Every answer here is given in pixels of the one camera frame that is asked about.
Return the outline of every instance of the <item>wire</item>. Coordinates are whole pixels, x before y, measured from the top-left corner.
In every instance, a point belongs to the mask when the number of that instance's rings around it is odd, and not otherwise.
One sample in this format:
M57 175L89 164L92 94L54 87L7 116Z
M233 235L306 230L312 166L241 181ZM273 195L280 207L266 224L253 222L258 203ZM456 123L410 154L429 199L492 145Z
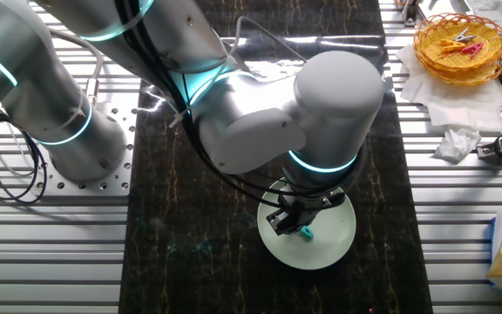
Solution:
M104 57L102 56L100 51L98 51L98 49L96 49L96 47L94 47L89 42L87 42L81 38L69 35L69 34L64 33L62 31L50 29L50 34L55 36L56 38L66 40L66 41L74 43L74 44L78 44L79 46L88 49L94 55L94 57L96 57L96 69L94 69L94 72L92 73L91 79L98 78L98 76L102 72L102 67L104 67Z
M216 38L218 38L218 41L222 43L222 50L224 51L224 54L225 54L225 55L226 55L226 57L227 57L228 52L227 52L227 50L226 50L226 45L225 45L225 43L222 41L222 38L220 38L220 35L218 35L218 33L217 33L217 32L216 32L213 28L211 28L211 30L213 31L214 35L216 35Z
M182 74L181 77L183 78L183 87L185 88L185 95L187 97L187 100L189 100L189 91L187 90L187 81L185 80L185 74Z
M25 158L26 164L29 165L28 162L27 162L27 160L26 160L26 156L24 156L23 149L18 144L18 141L17 141L17 147L18 147L19 151L21 152L21 154L23 155L23 157ZM28 147L29 151L32 154L31 147L28 146L28 145L27 145L27 147ZM33 175L34 172L36 171L36 169L32 169L28 174L21 174L21 173L19 173L17 170L13 169L12 167L9 166L9 164L7 164L7 161L5 161L5 159L3 158L3 156L1 155L1 153L0 153L0 161L3 164L3 166L5 167L5 169L9 170L12 174L14 174L17 177L28 177L28 176Z
M204 97L207 94L207 92L213 87L214 83L216 83L216 80L218 79L218 77L224 72L224 69L226 69L226 67L228 66L228 61L234 60L233 55L235 53L235 50L238 48L238 46L240 44L241 23L243 21L248 21L249 23L253 24L257 28L259 28L261 31L263 31L265 34L267 34L270 38L272 38L274 41L278 42L279 44L281 44L282 46L284 46L286 49L288 49L289 51L291 51L292 53L294 53L301 61L307 62L307 59L304 56L302 56L301 54L297 53L297 51L295 51L292 48L290 48L287 44L284 44L279 38L277 38L271 32L267 31L264 27L260 26L257 22L255 22L251 18L249 18L249 17L239 17L237 19L237 25L235 26L235 43L234 43L234 45L232 46L232 49L230 49L230 52L227 55L226 62L220 67L220 69L218 70L218 72L216 72L216 75L213 77L213 79L211 80L210 84L208 84L208 86L205 89L205 91L202 92L199 95L199 97L197 97L197 99L195 99L195 100L191 99L192 103L196 104L202 97Z
M255 22L254 20L252 20L249 17L240 17L240 18L237 19L237 26L236 26L236 29L235 29L235 44L232 47L232 50L240 42L241 22L243 22L244 20L248 21L249 23L251 23L253 25L255 25L259 30L263 31L265 34L267 34L267 36L269 36L275 42L277 42L278 44L281 44L282 46L284 46L284 48L286 48L290 52L294 53L301 61L307 62L307 59L304 56L302 56L301 54L297 53L297 51L295 51L292 48L290 48L287 44L285 44L283 41L281 41L278 37L276 37L275 35L273 35L270 31L267 31L267 29L265 29L264 27L260 26L257 22Z
M122 19L123 22L128 21L133 14L137 14L139 10L139 1L137 0L115 0L116 4L116 9L118 11L118 14L120 18ZM237 37L236 37L236 42L234 46L232 47L232 50L230 51L232 54L234 53L234 50L237 48L238 43L239 43L239 38L241 35L241 22L243 20L250 20L246 17L240 17L238 19L238 31ZM171 93L174 104L178 108L179 113L186 112L188 110L188 104L186 101L183 99L183 96L180 93L180 89L177 87L177 85L173 82L173 79L168 73L168 69L164 66L162 63L162 60L159 56L159 53L157 52L156 48L154 47L152 40L150 39L147 29L145 27L144 20L140 21L136 25L136 27L133 27L129 31L124 32L123 34L126 42L129 44L129 46L141 57L141 60L146 64L146 66L150 69L150 71L153 72L153 74L156 76L156 78L160 81L160 83ZM275 38L272 34L269 34L269 36L272 36L275 40L279 41L277 38ZM305 58L297 54L300 59L306 61ZM214 84L215 80L220 76L220 74L223 71L223 68L226 67L227 64L224 64L222 68L218 71L216 74L215 78L212 80L212 83L209 85ZM244 195L248 196L249 198L266 203L270 206L279 208L280 205L278 203L274 203L271 201L265 201L261 197L258 197L256 195L253 195L252 193L248 192L247 190L243 189L242 187L238 186L236 183L232 182L232 180L238 181L243 184L248 184L252 188L260 189L261 191L266 191L266 192L272 192L276 193L278 195L312 195L320 192L324 192L327 189L326 188L316 188L316 189L311 189L307 192L283 192L280 190L273 190L270 188L265 188L258 186L252 182L248 182L243 180L242 178L235 176L235 175L230 175L228 176L227 174L223 174L216 166L213 164L213 162L210 160L208 157L204 147L202 146L202 143L200 142L200 138L198 135L198 130L194 126L193 123L193 118L191 118L190 115L186 114L182 117L182 125L186 131L187 138L189 139L191 145L193 146L193 149L199 156L199 158L204 162L204 164L211 170L214 174L216 174L222 181L224 181L227 185L229 185L232 188L235 188L237 191L243 193ZM335 188L337 184L331 185L330 188Z
M1 109L1 108L0 108L0 113L2 113L2 114L3 114L3 118L4 118L4 119L5 119L5 117L8 117L8 116L7 116L7 113L6 113L3 109ZM7 123L7 128L9 129L9 133L10 133L10 135L13 137L13 140L15 141L15 145L17 145L18 151L19 151L19 152L21 152L21 155L23 156L23 160L24 160L24 162L25 162L27 165L29 165L30 167L32 167L32 166L31 166L31 164L28 162L28 159L26 158L26 155L24 155L23 149L21 148L21 145L20 145L20 143L18 142L17 136L15 136L15 131L13 131L13 128L11 127L11 123ZM28 148L28 150L29 150L29 153L30 153L30 154L32 154L31 147L29 147L29 146L27 145L27 148ZM2 156L1 154L0 154L0 161L1 161L1 163L3 163L3 165L5 166L5 168L6 168L7 170L9 170L9 171L10 171L12 174L14 174L15 176L19 176L19 177L27 177L27 176L30 176L30 175L33 175L33 174L34 174L34 171L35 171L35 170L30 171L28 174L20 174L19 172L17 172L15 169L11 168L11 167L7 164L7 162L5 161L5 159L3 158L3 156Z
M2 123L2 122L12 123L8 116L6 116L3 113L0 113L0 123ZM23 204L33 204L33 203L39 201L42 198L42 196L44 196L44 192L45 192L45 189L47 186L47 181L48 181L47 166L46 166L46 163L44 160L44 156L42 155L42 152L40 151L40 149L38 148L36 143L34 143L34 140L32 140L30 135L27 134L26 132L21 131L21 133L23 134L25 141L26 141L26 144L29 147L29 150L31 151L31 157L34 162L34 170L35 171L33 172L31 183L23 191L23 193L21 193L20 195L12 194L11 191L7 187L5 187L5 185L3 184L1 177L0 177L0 188L9 196L9 197L0 196L0 201L17 201L17 202L20 202ZM37 170L40 165L41 165L43 172L44 172L44 181L42 182L42 187L41 187L42 190L40 191L40 194L34 200L24 201L23 197L25 197L32 190L32 188L34 187L34 184L37 181Z

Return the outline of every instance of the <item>dark marble surface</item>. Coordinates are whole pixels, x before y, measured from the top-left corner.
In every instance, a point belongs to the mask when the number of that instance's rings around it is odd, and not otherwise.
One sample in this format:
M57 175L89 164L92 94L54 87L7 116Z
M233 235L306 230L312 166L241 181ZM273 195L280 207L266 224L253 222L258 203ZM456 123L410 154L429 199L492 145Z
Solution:
M221 36L233 34L244 14L284 37L348 35L295 44L306 57L344 49L379 69L386 61L382 36L357 36L383 34L376 0L199 4ZM286 57L265 37L246 37L253 38L240 50L246 60ZM257 202L206 170L183 131L167 127L173 115L166 106L139 113L120 313L432 313L396 101L387 87L368 136L367 165L349 192L356 238L343 259L315 271L292 269L268 252L256 228ZM155 106L141 95L140 107ZM282 176L283 158L261 171Z

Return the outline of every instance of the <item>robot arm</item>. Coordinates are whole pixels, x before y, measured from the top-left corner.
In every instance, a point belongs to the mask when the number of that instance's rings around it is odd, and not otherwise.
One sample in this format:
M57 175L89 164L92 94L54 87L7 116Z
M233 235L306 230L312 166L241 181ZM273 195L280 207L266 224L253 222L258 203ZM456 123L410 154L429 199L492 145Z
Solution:
M268 218L276 233L296 232L319 210L342 203L336 186L357 164L383 100L381 76L366 59L330 51L310 59L296 76L262 83L236 56L228 57L193 0L36 2L115 62L154 85L166 84L178 102L190 106L184 125L188 119L196 128L212 167L222 173L246 173L288 152L285 172L291 183L278 191L281 209ZM102 149L94 145L98 142L115 147L111 140L120 135L109 132L111 126L92 110L55 56L42 22L27 9L22 0L0 0L0 20L3 14L18 34L27 36L31 48L21 58L0 56L17 78L14 87L0 72L0 93L12 90L3 104L56 158L84 156L87 163L96 163L89 167L113 169L114 163L91 147ZM50 70L40 71L40 60ZM84 115L59 129L77 107ZM50 124L41 127L30 116L45 117ZM83 136L75 136L79 130ZM55 163L58 171L63 163L68 164L65 158Z

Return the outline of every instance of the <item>crumpled tissue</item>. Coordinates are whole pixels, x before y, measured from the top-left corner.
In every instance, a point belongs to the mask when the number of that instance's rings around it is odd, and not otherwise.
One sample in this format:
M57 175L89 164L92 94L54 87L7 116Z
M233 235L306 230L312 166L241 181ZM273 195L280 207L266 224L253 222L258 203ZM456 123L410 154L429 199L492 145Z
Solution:
M490 18L502 26L502 0L466 0L466 2L473 15Z
M452 163L459 163L480 141L481 135L478 131L468 126L448 126L441 140L441 145L437 147L433 156Z

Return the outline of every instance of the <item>white paper napkin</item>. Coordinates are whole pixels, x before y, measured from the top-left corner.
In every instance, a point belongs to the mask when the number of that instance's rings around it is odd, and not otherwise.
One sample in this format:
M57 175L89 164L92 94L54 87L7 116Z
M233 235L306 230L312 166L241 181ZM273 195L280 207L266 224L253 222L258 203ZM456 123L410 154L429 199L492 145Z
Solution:
M419 63L412 45L397 52L410 71L400 96L427 106L433 126L470 126L476 131L502 131L502 85L451 85L431 76Z

